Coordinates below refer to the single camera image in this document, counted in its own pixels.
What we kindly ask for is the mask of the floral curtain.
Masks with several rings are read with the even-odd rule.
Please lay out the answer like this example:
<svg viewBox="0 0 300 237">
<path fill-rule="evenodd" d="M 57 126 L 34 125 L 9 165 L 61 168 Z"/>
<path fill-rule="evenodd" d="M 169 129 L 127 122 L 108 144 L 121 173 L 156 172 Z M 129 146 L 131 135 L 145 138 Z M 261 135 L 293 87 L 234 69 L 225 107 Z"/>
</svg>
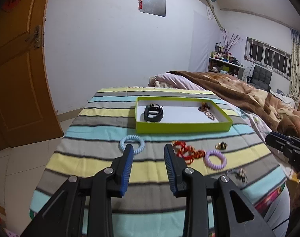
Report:
<svg viewBox="0 0 300 237">
<path fill-rule="evenodd" d="M 290 93 L 289 96 L 295 102 L 297 109 L 300 103 L 300 32 L 291 29 L 292 54 L 290 69 Z"/>
</svg>

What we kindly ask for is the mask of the cluttered white shelf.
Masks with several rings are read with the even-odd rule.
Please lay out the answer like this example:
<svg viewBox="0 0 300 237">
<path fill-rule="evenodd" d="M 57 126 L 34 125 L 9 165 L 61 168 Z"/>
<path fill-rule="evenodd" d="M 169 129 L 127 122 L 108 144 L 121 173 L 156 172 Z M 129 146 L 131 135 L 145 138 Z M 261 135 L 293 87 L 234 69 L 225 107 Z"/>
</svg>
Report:
<svg viewBox="0 0 300 237">
<path fill-rule="evenodd" d="M 244 65 L 227 52 L 219 42 L 215 44 L 215 50 L 210 53 L 208 72 L 229 74 L 242 80 Z"/>
</svg>

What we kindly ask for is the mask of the window with bars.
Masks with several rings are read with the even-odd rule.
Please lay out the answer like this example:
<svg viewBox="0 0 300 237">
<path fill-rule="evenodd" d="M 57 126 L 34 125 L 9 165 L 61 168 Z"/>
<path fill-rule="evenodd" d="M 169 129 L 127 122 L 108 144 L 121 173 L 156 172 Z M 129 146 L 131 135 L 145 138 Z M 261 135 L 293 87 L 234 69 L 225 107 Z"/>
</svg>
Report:
<svg viewBox="0 0 300 237">
<path fill-rule="evenodd" d="M 244 59 L 273 70 L 290 80 L 291 55 L 283 50 L 256 39 L 247 38 Z"/>
</svg>

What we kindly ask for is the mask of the striped fleece blanket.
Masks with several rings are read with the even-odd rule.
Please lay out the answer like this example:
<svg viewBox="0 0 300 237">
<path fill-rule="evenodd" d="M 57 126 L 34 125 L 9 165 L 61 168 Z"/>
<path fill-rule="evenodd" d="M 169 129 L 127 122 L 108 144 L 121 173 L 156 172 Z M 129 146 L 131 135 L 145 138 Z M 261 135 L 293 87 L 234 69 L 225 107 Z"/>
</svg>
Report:
<svg viewBox="0 0 300 237">
<path fill-rule="evenodd" d="M 185 141 L 203 150 L 225 142 L 226 169 L 246 170 L 247 183 L 236 184 L 275 235 L 285 236 L 290 201 L 281 166 L 239 110 L 211 91 L 146 87 L 99 90 L 65 131 L 50 157 L 33 194 L 31 218 L 69 176 L 93 176 L 121 155 L 120 140 L 135 134 L 135 102 L 139 96 L 209 99 L 233 124 L 223 133 L 143 135 L 145 148 L 134 157 L 128 190 L 123 198 L 112 200 L 115 236 L 182 235 L 185 200 L 171 193 L 163 157 L 164 146 L 172 141 Z"/>
</svg>

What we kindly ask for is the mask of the black chair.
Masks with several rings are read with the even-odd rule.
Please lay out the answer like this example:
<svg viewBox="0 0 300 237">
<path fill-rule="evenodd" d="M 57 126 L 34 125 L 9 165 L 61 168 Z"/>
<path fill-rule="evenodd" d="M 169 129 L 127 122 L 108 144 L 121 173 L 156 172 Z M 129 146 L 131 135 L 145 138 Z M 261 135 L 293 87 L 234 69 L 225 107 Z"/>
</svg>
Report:
<svg viewBox="0 0 300 237">
<path fill-rule="evenodd" d="M 272 74 L 273 73 L 271 71 L 266 70 L 265 68 L 259 65 L 255 65 L 252 76 L 247 77 L 247 83 L 257 89 L 262 89 L 267 92 L 270 92 L 270 82 L 272 79 Z"/>
</svg>

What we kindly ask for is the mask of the red knot cord charm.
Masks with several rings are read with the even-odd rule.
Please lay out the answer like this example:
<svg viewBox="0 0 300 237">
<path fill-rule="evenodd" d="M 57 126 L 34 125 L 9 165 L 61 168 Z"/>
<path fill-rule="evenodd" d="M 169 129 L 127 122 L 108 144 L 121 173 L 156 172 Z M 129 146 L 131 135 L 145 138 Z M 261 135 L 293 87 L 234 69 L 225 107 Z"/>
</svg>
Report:
<svg viewBox="0 0 300 237">
<path fill-rule="evenodd" d="M 176 150 L 184 151 L 185 148 L 186 148 L 186 142 L 184 142 L 184 141 L 173 141 L 172 146 L 173 146 Z"/>
</svg>

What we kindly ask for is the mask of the wall conduit pipe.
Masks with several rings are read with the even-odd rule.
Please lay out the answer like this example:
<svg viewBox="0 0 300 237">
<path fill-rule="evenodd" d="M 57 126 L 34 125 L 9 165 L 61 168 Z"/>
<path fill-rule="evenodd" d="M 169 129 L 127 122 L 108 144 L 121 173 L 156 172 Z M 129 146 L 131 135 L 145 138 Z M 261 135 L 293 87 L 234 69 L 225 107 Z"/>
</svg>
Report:
<svg viewBox="0 0 300 237">
<path fill-rule="evenodd" d="M 213 7 L 213 5 L 210 3 L 210 0 L 206 0 L 206 2 L 207 2 L 207 4 L 208 4 L 209 9 L 210 9 L 211 12 L 212 12 L 212 15 L 213 15 L 214 19 L 215 19 L 216 22 L 217 22 L 217 25 L 218 25 L 219 29 L 220 29 L 221 31 L 225 31 L 225 28 L 224 28 L 224 27 L 222 26 L 222 24 L 220 23 L 220 21 L 219 21 L 217 15 L 216 15 L 216 13 L 215 13 L 214 7 Z"/>
</svg>

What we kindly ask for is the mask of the brown patterned blanket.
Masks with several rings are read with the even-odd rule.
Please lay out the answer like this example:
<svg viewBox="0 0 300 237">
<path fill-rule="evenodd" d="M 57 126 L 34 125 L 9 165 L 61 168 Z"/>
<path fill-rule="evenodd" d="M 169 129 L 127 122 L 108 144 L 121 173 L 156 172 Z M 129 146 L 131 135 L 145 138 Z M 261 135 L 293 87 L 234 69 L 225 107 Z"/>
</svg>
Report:
<svg viewBox="0 0 300 237">
<path fill-rule="evenodd" d="M 300 138 L 300 111 L 286 105 L 271 93 L 227 74 L 187 71 L 170 73 L 181 75 L 238 108 L 255 113 L 271 130 Z"/>
</svg>

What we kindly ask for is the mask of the dried branch bouquet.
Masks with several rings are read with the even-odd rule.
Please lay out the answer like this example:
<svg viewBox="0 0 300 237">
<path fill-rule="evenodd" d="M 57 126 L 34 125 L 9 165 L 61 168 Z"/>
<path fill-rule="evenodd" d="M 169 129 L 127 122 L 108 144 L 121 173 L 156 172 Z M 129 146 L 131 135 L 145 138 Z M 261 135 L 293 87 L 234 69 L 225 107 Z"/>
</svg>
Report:
<svg viewBox="0 0 300 237">
<path fill-rule="evenodd" d="M 230 34 L 229 31 L 223 31 L 222 37 L 223 37 L 224 52 L 226 54 L 229 54 L 230 50 L 242 40 L 242 37 L 239 34 L 235 34 L 235 33 Z"/>
</svg>

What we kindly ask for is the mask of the wooden door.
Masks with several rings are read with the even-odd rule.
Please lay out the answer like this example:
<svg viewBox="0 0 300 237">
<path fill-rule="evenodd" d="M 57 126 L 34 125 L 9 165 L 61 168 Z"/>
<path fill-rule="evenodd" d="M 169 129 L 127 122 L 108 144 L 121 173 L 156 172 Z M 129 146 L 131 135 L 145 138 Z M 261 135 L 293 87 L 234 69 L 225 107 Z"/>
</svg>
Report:
<svg viewBox="0 0 300 237">
<path fill-rule="evenodd" d="M 0 8 L 0 149 L 61 137 L 44 60 L 47 0 L 21 0 Z M 42 25 L 42 46 L 26 38 Z"/>
</svg>

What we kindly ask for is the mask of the brass door latch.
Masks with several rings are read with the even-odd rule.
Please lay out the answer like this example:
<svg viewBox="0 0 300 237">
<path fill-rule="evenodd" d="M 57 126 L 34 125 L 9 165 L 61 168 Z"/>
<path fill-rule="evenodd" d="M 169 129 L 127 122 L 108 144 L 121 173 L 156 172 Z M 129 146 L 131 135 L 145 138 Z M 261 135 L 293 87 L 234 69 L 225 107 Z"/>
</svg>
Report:
<svg viewBox="0 0 300 237">
<path fill-rule="evenodd" d="M 28 43 L 33 43 L 34 48 L 38 49 L 42 46 L 42 37 L 42 25 L 37 25 L 34 28 L 34 32 L 32 32 L 25 41 Z"/>
</svg>

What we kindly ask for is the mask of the gold black brooch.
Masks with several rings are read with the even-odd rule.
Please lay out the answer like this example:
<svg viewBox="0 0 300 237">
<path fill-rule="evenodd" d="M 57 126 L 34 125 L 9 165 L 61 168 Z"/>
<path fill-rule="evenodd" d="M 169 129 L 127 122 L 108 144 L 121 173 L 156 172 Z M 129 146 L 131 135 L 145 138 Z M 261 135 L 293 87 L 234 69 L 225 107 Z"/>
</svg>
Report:
<svg viewBox="0 0 300 237">
<path fill-rule="evenodd" d="M 220 142 L 215 145 L 215 149 L 217 150 L 226 150 L 228 145 L 225 142 Z"/>
</svg>

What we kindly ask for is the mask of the silver wall panel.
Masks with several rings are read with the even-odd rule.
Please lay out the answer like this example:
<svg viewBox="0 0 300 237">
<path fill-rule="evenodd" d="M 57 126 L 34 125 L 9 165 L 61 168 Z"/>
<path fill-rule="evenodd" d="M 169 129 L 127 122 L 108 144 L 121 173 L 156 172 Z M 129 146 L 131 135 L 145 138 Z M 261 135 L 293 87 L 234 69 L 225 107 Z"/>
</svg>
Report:
<svg viewBox="0 0 300 237">
<path fill-rule="evenodd" d="M 166 16 L 166 0 L 143 0 L 142 5 L 142 13 Z"/>
</svg>

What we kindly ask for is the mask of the green shallow tray box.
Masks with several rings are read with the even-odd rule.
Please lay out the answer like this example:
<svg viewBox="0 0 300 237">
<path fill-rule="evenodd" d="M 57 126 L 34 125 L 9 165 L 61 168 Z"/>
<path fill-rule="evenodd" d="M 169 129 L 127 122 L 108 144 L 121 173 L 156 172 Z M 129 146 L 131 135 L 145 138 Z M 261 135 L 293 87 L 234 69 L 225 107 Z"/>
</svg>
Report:
<svg viewBox="0 0 300 237">
<path fill-rule="evenodd" d="M 145 120 L 147 106 L 163 110 L 159 122 Z M 233 120 L 209 99 L 139 96 L 135 103 L 136 132 L 139 134 L 178 134 L 227 132 Z"/>
</svg>

